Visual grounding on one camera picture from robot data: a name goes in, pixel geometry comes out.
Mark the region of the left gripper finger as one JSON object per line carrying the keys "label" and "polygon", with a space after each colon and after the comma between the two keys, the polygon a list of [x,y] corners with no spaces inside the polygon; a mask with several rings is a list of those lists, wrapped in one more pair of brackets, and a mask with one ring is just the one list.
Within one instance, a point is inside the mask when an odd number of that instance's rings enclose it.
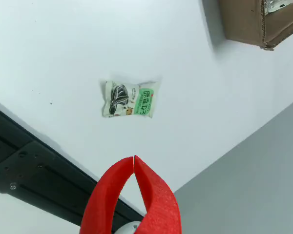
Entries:
{"label": "left gripper finger", "polygon": [[134,157],[134,173],[146,208],[136,233],[180,234],[180,211],[170,187],[138,156]]}
{"label": "left gripper finger", "polygon": [[81,223],[81,234],[110,234],[120,193],[133,174],[133,157],[113,164],[95,186]]}

